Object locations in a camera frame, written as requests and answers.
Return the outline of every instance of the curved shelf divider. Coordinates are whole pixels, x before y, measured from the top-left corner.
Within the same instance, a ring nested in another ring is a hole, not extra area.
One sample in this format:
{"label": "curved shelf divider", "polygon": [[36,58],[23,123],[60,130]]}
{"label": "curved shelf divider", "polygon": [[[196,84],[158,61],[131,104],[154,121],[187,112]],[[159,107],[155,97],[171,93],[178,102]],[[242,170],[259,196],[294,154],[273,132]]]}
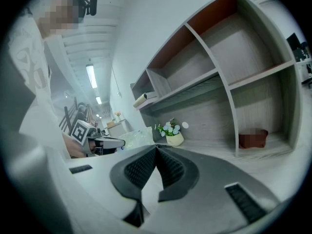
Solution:
{"label": "curved shelf divider", "polygon": [[235,130],[235,156],[238,157],[238,121],[237,121],[237,116],[236,116],[236,109],[234,106],[234,100],[228,85],[228,82],[225,79],[225,76],[217,62],[217,60],[215,59],[213,53],[211,52],[211,50],[208,48],[207,44],[204,42],[204,40],[199,36],[199,34],[186,22],[184,24],[191,32],[192,34],[196,37],[196,39],[198,40],[198,42],[203,46],[203,48],[205,49],[205,51],[207,52],[207,54],[209,55],[209,57],[211,58],[213,64],[215,65],[215,68],[217,69],[220,78],[223,82],[223,86],[225,88],[226,94],[228,96],[229,102],[230,102],[230,106],[231,106],[231,111],[232,111],[232,116],[233,116],[233,123],[234,123],[234,130]]}

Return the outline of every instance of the ceiling light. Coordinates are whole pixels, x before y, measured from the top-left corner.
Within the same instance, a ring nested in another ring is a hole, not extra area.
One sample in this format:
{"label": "ceiling light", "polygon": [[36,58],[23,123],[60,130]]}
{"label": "ceiling light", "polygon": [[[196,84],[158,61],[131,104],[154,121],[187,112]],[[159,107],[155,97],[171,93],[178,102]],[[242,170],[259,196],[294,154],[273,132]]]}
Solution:
{"label": "ceiling light", "polygon": [[93,66],[88,65],[88,66],[86,66],[86,69],[87,69],[88,77],[89,77],[92,88],[97,88],[98,85],[97,85],[97,81],[96,81],[96,76],[94,74]]}
{"label": "ceiling light", "polygon": [[98,104],[102,104],[101,98],[100,97],[96,97]]}

